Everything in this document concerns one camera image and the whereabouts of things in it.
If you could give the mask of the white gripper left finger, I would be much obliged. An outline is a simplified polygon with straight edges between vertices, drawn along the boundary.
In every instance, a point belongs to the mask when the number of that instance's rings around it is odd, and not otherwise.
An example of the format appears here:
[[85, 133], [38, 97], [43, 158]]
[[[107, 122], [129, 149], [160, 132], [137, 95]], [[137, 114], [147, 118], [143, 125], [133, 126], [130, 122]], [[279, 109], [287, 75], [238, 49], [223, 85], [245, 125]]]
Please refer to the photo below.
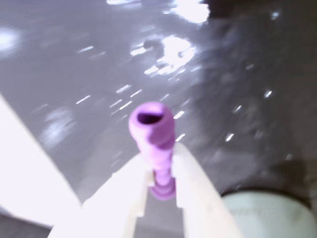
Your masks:
[[132, 238], [152, 184], [152, 170], [134, 156], [87, 199], [52, 228], [51, 238]]

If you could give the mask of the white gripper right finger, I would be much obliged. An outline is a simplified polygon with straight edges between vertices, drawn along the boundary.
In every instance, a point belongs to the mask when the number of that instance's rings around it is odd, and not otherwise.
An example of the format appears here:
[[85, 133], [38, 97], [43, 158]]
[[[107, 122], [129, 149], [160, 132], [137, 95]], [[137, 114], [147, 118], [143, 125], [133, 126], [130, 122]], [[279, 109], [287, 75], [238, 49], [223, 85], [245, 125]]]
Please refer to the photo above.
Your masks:
[[185, 238], [242, 238], [213, 183], [189, 149], [174, 146], [172, 174], [176, 204], [183, 211]]

